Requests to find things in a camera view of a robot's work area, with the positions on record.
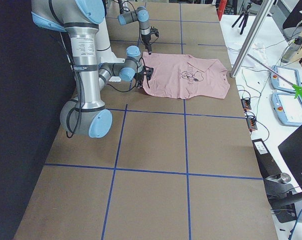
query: blue cable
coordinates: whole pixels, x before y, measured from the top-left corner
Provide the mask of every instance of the blue cable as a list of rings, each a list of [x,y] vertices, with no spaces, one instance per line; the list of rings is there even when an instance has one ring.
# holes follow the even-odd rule
[[[290,234],[288,240],[291,240],[291,239],[292,239],[294,229],[295,229],[295,227],[296,227],[296,225],[297,225],[297,221],[299,220],[301,214],[302,214],[302,209],[301,209],[301,211],[299,212],[299,214],[297,215],[297,218],[296,218],[296,220],[295,220],[295,224],[294,224],[292,230],[290,231],[291,234]]]

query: black monitor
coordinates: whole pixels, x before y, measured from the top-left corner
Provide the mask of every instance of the black monitor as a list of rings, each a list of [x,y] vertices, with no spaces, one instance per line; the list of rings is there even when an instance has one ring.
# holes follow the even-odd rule
[[[284,140],[278,149],[302,189],[302,125]]]

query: pink cloth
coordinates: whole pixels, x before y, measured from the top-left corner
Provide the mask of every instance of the pink cloth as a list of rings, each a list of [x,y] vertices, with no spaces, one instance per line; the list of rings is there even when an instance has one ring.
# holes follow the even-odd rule
[[[197,95],[225,98],[230,85],[227,70],[217,59],[197,59],[191,55],[143,53],[145,65],[154,68],[149,81],[143,84],[152,96],[188,99]]]

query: black tripod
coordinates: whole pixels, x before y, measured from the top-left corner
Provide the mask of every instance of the black tripod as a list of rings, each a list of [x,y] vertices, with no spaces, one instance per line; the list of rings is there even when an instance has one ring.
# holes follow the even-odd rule
[[[242,26],[242,29],[241,29],[241,32],[240,32],[240,35],[242,35],[243,33],[243,30],[246,26],[246,23],[247,23],[247,19],[249,17],[249,13],[250,13],[250,8],[251,8],[251,4],[252,2],[249,2],[248,6],[246,7],[246,10],[244,10],[241,15],[238,17],[238,19],[235,21],[235,23],[233,23],[232,27],[234,27],[236,25],[236,23],[241,19],[241,17],[243,17],[240,25],[239,25],[239,28]]]

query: red cylinder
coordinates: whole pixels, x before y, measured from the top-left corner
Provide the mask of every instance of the red cylinder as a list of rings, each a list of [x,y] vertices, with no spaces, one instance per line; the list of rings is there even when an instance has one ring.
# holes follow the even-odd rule
[[[221,0],[220,1],[220,5],[219,5],[219,9],[217,11],[217,16],[219,18],[219,21],[221,21],[221,18],[222,18],[222,15],[224,13],[224,9],[225,9],[225,6],[226,6],[226,2],[227,0]]]

